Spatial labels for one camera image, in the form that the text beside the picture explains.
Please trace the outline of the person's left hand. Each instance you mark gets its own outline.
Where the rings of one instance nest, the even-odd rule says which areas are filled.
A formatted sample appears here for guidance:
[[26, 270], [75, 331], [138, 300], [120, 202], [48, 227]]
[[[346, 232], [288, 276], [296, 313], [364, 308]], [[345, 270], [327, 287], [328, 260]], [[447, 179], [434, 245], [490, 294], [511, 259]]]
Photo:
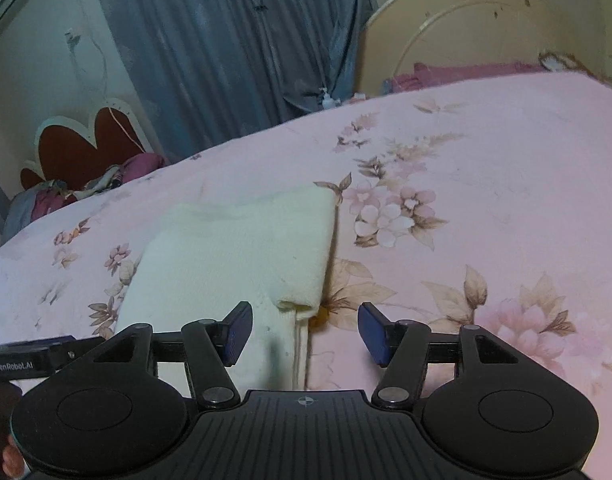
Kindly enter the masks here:
[[0, 417], [0, 479], [24, 476], [25, 463], [10, 435], [6, 422]]

